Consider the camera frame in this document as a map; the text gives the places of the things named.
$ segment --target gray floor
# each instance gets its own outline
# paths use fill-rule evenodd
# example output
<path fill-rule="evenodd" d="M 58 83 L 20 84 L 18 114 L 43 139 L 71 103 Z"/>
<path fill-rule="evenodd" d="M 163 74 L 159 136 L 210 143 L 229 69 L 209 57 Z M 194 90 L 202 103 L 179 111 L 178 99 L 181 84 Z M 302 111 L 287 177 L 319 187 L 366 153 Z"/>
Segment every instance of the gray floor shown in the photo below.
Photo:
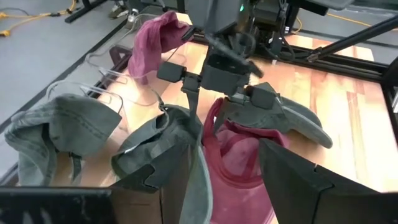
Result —
<path fill-rule="evenodd" d="M 31 14 L 35 14 L 65 9 L 69 4 L 66 0 L 2 0 L 0 8 L 21 7 Z M 2 75 L 1 78 L 3 79 L 0 82 L 0 103 L 2 104 L 0 123 L 10 117 L 23 104 L 46 87 L 66 68 L 76 62 L 85 52 L 120 24 L 122 19 L 115 21 L 108 19 L 107 14 L 111 6 L 111 2 L 106 2 L 72 24 L 64 23 L 64 17 L 41 19 L 20 26 L 12 31 L 10 37 L 0 39 L 0 49 L 2 52 L 0 54 L 0 68 L 2 73 L 0 75 Z M 363 10 L 358 10 L 358 8 L 332 13 L 370 24 L 383 21 L 392 16 L 392 14 L 386 14 L 385 12 L 363 12 Z M 361 25 L 344 22 L 332 17 L 321 17 L 304 10 L 300 11 L 299 18 L 304 24 L 304 30 L 343 37 L 364 28 Z M 11 19 L 1 20 L 0 30 L 7 29 L 14 22 L 15 20 Z M 126 31 L 122 29 L 118 32 L 106 45 L 99 49 L 99 52 L 104 52 L 109 45 L 117 41 Z M 300 33 L 300 35 L 330 41 L 336 40 L 336 38 L 310 35 L 304 32 Z M 390 32 L 374 38 L 373 41 L 398 45 L 397 37 L 398 32 Z M 371 48 L 376 61 L 379 62 L 389 63 L 398 55 L 397 49 L 366 44 L 362 46 Z M 104 67 L 110 68 L 111 66 L 111 61 L 107 54 L 94 58 L 94 61 L 104 65 Z M 87 63 L 83 63 L 71 73 L 67 80 L 92 85 L 100 78 L 101 75 L 97 69 L 89 66 Z M 17 161 L 17 153 L 8 147 L 2 135 L 0 135 L 0 153 L 1 175 Z"/>

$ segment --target wooden table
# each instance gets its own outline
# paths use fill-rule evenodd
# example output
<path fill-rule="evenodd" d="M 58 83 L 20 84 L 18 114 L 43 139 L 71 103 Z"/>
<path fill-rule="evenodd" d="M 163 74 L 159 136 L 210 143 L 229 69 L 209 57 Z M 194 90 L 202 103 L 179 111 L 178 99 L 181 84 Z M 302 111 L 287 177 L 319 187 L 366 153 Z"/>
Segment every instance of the wooden table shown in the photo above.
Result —
<path fill-rule="evenodd" d="M 179 14 L 178 17 L 189 22 L 187 15 Z M 299 35 L 290 36 L 287 40 L 291 45 L 310 49 L 329 44 L 327 41 Z M 199 74 L 206 51 L 205 45 L 187 43 L 177 50 L 170 62 L 184 65 L 189 72 Z M 166 53 L 162 57 L 167 58 L 170 54 Z M 362 47 L 350 47 L 339 54 L 373 60 L 371 50 Z M 271 65 L 261 59 L 253 60 L 264 72 L 264 77 L 253 77 L 251 84 L 269 82 L 282 96 L 310 108 L 318 115 L 323 129 L 333 140 L 333 147 L 325 149 L 291 131 L 287 134 L 291 151 L 374 190 L 398 191 L 397 146 L 382 90 L 377 83 L 286 63 L 278 62 Z M 181 86 L 181 82 L 169 84 L 162 94 L 163 100 L 166 103 L 188 107 L 186 95 L 180 91 Z M 115 83 L 108 90 L 121 96 L 129 96 L 129 99 L 138 100 L 142 97 L 142 90 L 139 90 L 134 82 L 128 85 Z M 213 102 L 222 96 L 213 91 L 200 90 L 197 113 L 202 122 Z M 157 103 L 139 106 L 126 100 L 124 107 L 129 133 L 160 113 Z M 82 185 L 107 186 L 115 181 L 109 166 L 109 156 L 118 150 L 116 146 L 120 143 L 114 142 L 113 147 L 108 147 L 108 150 L 86 162 Z M 65 176 L 70 168 L 67 168 L 66 157 L 63 159 L 63 165 L 58 166 L 60 173 L 56 176 L 54 185 L 68 183 Z"/>

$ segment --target wooden tabletop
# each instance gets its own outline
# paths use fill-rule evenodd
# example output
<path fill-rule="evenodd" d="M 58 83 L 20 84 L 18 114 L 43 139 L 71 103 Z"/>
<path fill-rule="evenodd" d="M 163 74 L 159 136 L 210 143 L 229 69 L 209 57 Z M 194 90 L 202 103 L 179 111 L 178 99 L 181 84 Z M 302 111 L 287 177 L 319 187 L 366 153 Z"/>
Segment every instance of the wooden tabletop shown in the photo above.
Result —
<path fill-rule="evenodd" d="M 178 17 L 189 22 L 187 15 L 179 14 Z M 310 49 L 329 44 L 324 40 L 299 35 L 290 36 L 287 40 L 291 45 Z M 206 51 L 207 46 L 190 42 L 179 48 L 169 61 L 199 74 Z M 373 60 L 371 50 L 362 47 L 349 47 L 339 54 Z M 170 55 L 171 52 L 168 52 L 162 58 L 167 59 Z M 253 60 L 264 72 L 264 77 L 253 77 L 251 84 L 269 82 L 282 96 L 310 108 L 318 115 L 323 129 L 333 140 L 333 147 L 325 149 L 291 131 L 287 134 L 291 151 L 374 190 L 398 191 L 397 145 L 379 84 L 281 62 L 271 65 L 258 58 Z M 181 82 L 157 84 L 158 89 L 164 89 L 162 98 L 166 103 L 188 108 L 186 95 L 180 91 L 181 86 Z M 127 99 L 124 100 L 122 126 L 128 131 L 123 131 L 123 128 L 117 130 L 114 136 L 119 136 L 119 139 L 112 142 L 114 145 L 103 150 L 100 155 L 89 158 L 83 169 L 82 185 L 112 184 L 115 178 L 109 166 L 109 156 L 118 150 L 117 145 L 128 133 L 160 114 L 157 103 L 150 106 L 137 104 L 145 103 L 149 93 L 139 88 L 135 82 L 127 85 L 115 83 L 108 90 Z M 222 96 L 201 88 L 198 116 L 202 122 L 213 102 Z M 66 167 L 66 162 L 64 166 L 58 166 L 60 173 L 56 176 L 54 185 L 67 185 L 65 174 L 70 169 Z"/>

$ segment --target yellow cable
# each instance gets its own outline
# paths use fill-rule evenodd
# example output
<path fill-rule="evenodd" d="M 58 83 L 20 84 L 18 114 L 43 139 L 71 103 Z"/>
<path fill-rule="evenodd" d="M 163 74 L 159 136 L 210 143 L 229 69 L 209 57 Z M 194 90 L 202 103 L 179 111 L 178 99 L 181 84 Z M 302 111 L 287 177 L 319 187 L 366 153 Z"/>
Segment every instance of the yellow cable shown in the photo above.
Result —
<path fill-rule="evenodd" d="M 73 11 L 75 9 L 75 6 L 76 6 L 76 0 L 72 0 L 72 5 L 68 9 L 70 11 Z M 61 11 L 58 11 L 57 13 L 59 13 L 60 15 L 65 15 L 65 14 L 68 13 L 68 11 L 67 10 L 61 10 Z M 43 17 L 48 17 L 51 14 L 52 13 L 48 12 L 48 13 L 43 13 L 43 14 L 34 15 L 34 16 L 17 16 L 17 15 L 8 15 L 8 14 L 5 14 L 3 12 L 0 12 L 0 19 L 1 18 L 28 18 L 28 19 L 25 19 L 23 21 L 20 21 L 20 22 L 18 22 L 16 24 L 10 26 L 10 28 L 8 28 L 7 30 L 1 31 L 0 32 L 0 36 L 8 37 L 11 34 L 11 30 L 15 29 L 16 27 L 18 27 L 18 26 L 20 26 L 22 24 L 25 24 L 27 22 L 34 21 L 36 19 L 40 19 L 40 18 L 43 18 Z"/>
<path fill-rule="evenodd" d="M 301 29 L 303 29 L 303 22 L 299 19 L 299 17 L 296 17 L 296 20 L 300 24 L 300 27 L 297 30 L 293 31 L 292 34 L 296 34 L 300 32 Z"/>
<path fill-rule="evenodd" d="M 348 21 L 348 22 L 354 22 L 356 24 L 360 24 L 360 25 L 367 26 L 367 27 L 371 27 L 372 26 L 371 24 L 367 24 L 367 23 L 364 23 L 364 22 L 361 22 L 361 21 L 356 21 L 356 20 L 350 19 L 350 18 L 345 18 L 343 16 L 337 16 L 337 15 L 334 15 L 334 14 L 331 14 L 331 13 L 328 13 L 328 16 L 335 17 L 337 19 L 342 19 L 342 20 L 345 20 L 345 21 Z"/>

